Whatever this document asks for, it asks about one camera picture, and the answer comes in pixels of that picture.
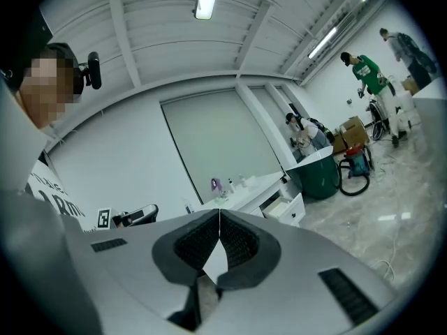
concrete floor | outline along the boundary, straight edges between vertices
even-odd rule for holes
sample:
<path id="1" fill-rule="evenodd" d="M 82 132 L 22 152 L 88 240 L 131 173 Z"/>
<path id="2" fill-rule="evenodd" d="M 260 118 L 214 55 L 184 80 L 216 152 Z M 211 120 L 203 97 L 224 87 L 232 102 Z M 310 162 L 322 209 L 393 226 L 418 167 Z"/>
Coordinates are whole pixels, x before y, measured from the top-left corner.
<path id="1" fill-rule="evenodd" d="M 327 237 L 405 292 L 426 268 L 442 237 L 446 165 L 434 160 L 420 126 L 414 126 L 397 149 L 389 135 L 370 149 L 375 172 L 369 188 L 355 197 L 337 192 L 326 200 L 305 198 L 306 216 L 300 227 Z M 347 191 L 365 184 L 363 177 L 348 180 L 347 171 L 345 178 Z M 199 280 L 199 299 L 206 320 L 218 302 L 207 276 Z"/>

headset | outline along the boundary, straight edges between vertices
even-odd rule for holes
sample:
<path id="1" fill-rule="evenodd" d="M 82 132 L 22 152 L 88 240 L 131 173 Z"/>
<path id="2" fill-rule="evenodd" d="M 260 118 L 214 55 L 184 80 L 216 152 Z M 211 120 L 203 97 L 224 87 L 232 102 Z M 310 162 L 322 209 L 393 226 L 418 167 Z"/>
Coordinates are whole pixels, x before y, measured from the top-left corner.
<path id="1" fill-rule="evenodd" d="M 303 127 L 302 124 L 301 124 L 301 118 L 302 118 L 302 117 L 301 117 L 300 115 L 296 115 L 296 114 L 293 114 L 293 117 L 296 119 L 296 121 L 297 121 L 298 126 L 300 127 L 300 129 L 303 131 L 303 130 L 304 130 L 304 127 Z M 287 120 L 287 119 L 286 119 L 286 124 L 287 124 L 287 125 L 290 124 L 290 121 Z"/>
<path id="2" fill-rule="evenodd" d="M 92 86 L 93 89 L 100 89 L 102 85 L 101 81 L 101 70 L 99 68 L 99 55 L 98 52 L 90 52 L 89 56 L 87 58 L 88 62 L 79 64 L 78 60 L 76 59 L 75 54 L 71 50 L 71 48 L 66 43 L 50 43 L 46 46 L 47 49 L 53 50 L 56 52 L 59 52 L 64 56 L 66 59 L 72 59 L 73 60 L 73 68 L 75 70 L 75 77 L 82 78 L 82 88 L 84 88 L 84 81 L 83 78 L 85 78 L 85 85 L 86 86 Z"/>

white shirt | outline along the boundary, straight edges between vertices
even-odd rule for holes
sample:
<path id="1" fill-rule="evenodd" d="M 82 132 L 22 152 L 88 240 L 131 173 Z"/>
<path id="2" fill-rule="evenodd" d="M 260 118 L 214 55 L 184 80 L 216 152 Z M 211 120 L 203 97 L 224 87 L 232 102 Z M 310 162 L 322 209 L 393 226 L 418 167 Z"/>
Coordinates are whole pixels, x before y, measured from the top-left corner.
<path id="1" fill-rule="evenodd" d="M 0 190 L 24 189 L 49 139 L 36 128 L 0 78 Z"/>
<path id="2" fill-rule="evenodd" d="M 307 119 L 301 118 L 301 124 L 303 128 L 307 128 L 307 134 L 311 139 L 314 139 L 316 137 L 316 134 L 318 133 L 318 126 L 316 126 L 311 121 L 308 121 Z"/>

cable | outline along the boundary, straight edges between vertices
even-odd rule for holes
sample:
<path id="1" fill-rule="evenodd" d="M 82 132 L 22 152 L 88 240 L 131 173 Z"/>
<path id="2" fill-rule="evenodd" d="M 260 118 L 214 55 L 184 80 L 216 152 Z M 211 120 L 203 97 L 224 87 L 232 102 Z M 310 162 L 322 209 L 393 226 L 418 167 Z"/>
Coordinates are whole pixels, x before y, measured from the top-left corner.
<path id="1" fill-rule="evenodd" d="M 343 189 L 343 186 L 342 186 L 342 180 L 343 180 L 343 176 L 342 176 L 342 168 L 343 168 L 343 169 L 351 169 L 349 166 L 343 166 L 343 165 L 342 165 L 343 162 L 348 162 L 348 159 L 343 159 L 343 160 L 341 160 L 341 161 L 338 163 L 338 173 L 339 173 L 339 185 L 338 185 L 338 187 L 339 187 L 340 191 L 341 191 L 344 195 L 346 195 L 346 196 L 357 196 L 357 195 L 360 195 L 361 193 L 365 192 L 366 189 L 369 187 L 369 177 L 368 177 L 367 175 L 365 175 L 365 174 L 362 174 L 362 176 L 363 176 L 364 178 L 366 178 L 366 185 L 364 185 L 360 190 L 355 191 L 355 192 L 353 192 L 353 193 L 350 193 L 350 192 L 345 191 L 345 190 Z"/>
<path id="2" fill-rule="evenodd" d="M 366 154 L 365 154 L 365 152 L 363 151 L 363 149 L 366 149 L 366 151 L 367 151 L 367 153 L 368 153 L 368 157 L 366 156 Z M 365 160 L 367 161 L 369 168 L 370 168 L 372 171 L 374 171 L 374 164 L 373 164 L 373 162 L 372 162 L 371 151 L 369 150 L 369 147 L 366 146 L 366 145 L 363 147 L 363 149 L 362 149 L 363 156 L 365 157 Z"/>
<path id="3" fill-rule="evenodd" d="M 318 126 L 316 126 L 314 123 L 312 123 L 312 125 L 308 125 L 308 126 L 311 126 L 312 128 L 316 128 L 317 129 L 317 132 L 318 131 L 321 131 L 322 132 L 322 134 L 324 135 L 324 137 L 325 137 L 325 141 L 330 145 L 331 143 L 330 143 L 330 141 L 329 141 L 329 139 L 328 139 L 328 137 L 326 136 L 326 134 L 318 127 Z M 312 138 L 311 137 L 309 137 L 309 135 L 307 136 L 308 138 L 309 138 L 309 141 L 308 141 L 308 144 L 304 147 L 303 146 L 303 148 L 307 148 L 309 145 L 312 145 L 314 148 L 315 148 L 315 150 L 319 150 L 317 147 L 316 147 L 316 145 L 314 144 L 314 141 L 312 140 Z"/>
<path id="4" fill-rule="evenodd" d="M 386 264 L 388 265 L 388 267 L 387 267 L 387 269 L 386 269 L 386 273 L 385 273 L 385 275 L 383 276 L 383 278 L 385 279 L 386 276 L 388 275 L 388 272 L 391 270 L 391 273 L 393 274 L 393 279 L 391 279 L 390 283 L 393 283 L 393 281 L 395 280 L 395 277 L 396 277 L 396 273 L 394 272 L 394 269 L 393 269 L 393 267 L 391 266 L 391 264 L 389 263 L 389 261 L 387 261 L 387 260 L 378 260 L 377 262 L 375 262 L 375 263 L 371 266 L 371 268 L 372 268 L 372 269 L 376 269 L 376 266 L 377 266 L 380 262 L 384 262 L 384 263 L 386 263 Z"/>
<path id="5" fill-rule="evenodd" d="M 389 155 L 389 154 L 387 155 L 387 157 L 390 157 L 390 158 L 396 160 L 396 158 L 395 158 L 394 156 L 391 156 L 391 155 Z M 395 172 L 394 172 L 394 169 L 392 169 L 392 171 L 393 171 L 393 178 L 394 178 L 394 181 L 395 181 L 395 183 L 396 183 L 396 188 L 397 188 L 398 185 L 397 185 L 396 174 L 395 174 Z M 394 260 L 394 258 L 395 258 L 395 256 L 396 256 L 396 253 L 397 253 L 396 242 L 397 242 L 397 238 L 399 237 L 399 231 L 400 231 L 400 224 L 398 224 L 398 227 L 397 227 L 397 229 L 396 229 L 395 236 L 393 237 L 393 254 L 391 255 L 390 262 L 388 263 L 389 267 L 388 267 L 388 269 L 386 270 L 385 275 L 383 276 L 384 278 L 386 278 L 386 276 L 388 275 L 388 272 L 391 270 L 391 272 L 393 273 L 393 280 L 394 280 L 394 277 L 395 277 L 395 272 L 394 272 L 393 267 L 391 267 L 391 263 L 393 263 L 393 260 Z"/>
<path id="6" fill-rule="evenodd" d="M 312 144 L 312 145 L 314 145 L 313 143 L 312 143 L 312 139 L 308 136 L 308 138 L 309 138 L 309 141 L 307 142 L 307 145 L 306 146 L 302 146 L 302 145 L 300 145 L 300 143 L 299 142 L 297 142 L 297 147 L 298 147 L 298 149 L 300 150 L 300 151 L 304 151 L 303 149 L 304 148 L 307 148 L 310 144 Z"/>

